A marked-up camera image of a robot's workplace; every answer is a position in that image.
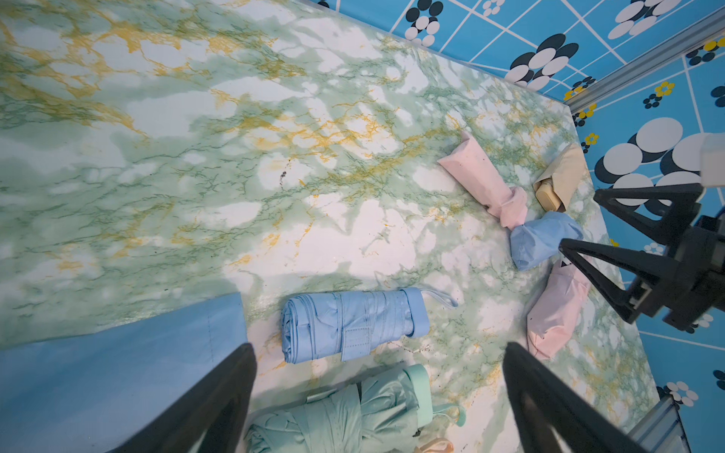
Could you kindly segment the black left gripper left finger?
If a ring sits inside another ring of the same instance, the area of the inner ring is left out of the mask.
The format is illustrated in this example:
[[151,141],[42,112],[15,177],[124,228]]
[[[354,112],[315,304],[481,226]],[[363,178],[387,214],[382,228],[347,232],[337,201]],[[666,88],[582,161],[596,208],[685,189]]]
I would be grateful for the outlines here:
[[251,344],[223,362],[116,452],[233,452],[242,437],[257,359]]

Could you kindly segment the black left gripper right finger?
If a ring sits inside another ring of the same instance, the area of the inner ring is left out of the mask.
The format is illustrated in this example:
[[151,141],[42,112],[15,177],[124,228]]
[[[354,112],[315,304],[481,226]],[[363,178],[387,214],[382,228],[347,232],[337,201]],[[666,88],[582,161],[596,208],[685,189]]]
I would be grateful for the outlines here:
[[526,452],[642,452],[518,343],[506,345],[503,375]]

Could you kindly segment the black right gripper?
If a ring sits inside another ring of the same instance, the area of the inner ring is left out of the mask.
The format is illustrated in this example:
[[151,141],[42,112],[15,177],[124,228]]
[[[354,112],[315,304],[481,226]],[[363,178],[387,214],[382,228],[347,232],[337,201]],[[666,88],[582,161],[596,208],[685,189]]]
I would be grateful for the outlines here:
[[667,308],[665,323],[693,333],[710,309],[724,310],[724,212],[691,226],[703,191],[700,183],[596,191],[600,207],[667,245],[666,256],[574,239],[559,251],[623,321]]

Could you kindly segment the pink sleeved umbrella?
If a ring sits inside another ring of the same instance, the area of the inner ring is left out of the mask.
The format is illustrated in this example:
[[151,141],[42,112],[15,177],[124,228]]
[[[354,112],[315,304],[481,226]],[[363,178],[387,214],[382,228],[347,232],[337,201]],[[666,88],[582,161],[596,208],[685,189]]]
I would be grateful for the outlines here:
[[544,292],[527,315],[527,345],[539,360],[552,359],[572,338],[591,283],[579,268],[558,260]]
[[513,230],[525,223],[528,197],[523,188],[508,186],[476,139],[462,132],[462,143],[438,163],[485,209]]

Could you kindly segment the mint green umbrella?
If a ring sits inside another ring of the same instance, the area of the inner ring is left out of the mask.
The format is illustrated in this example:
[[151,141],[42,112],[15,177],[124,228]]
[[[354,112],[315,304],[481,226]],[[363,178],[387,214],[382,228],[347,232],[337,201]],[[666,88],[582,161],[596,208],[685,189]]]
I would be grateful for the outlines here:
[[466,424],[457,404],[435,406],[426,368],[415,364],[384,371],[340,390],[310,396],[296,407],[256,417],[245,435],[247,452],[424,452],[445,438],[420,445],[434,417]]

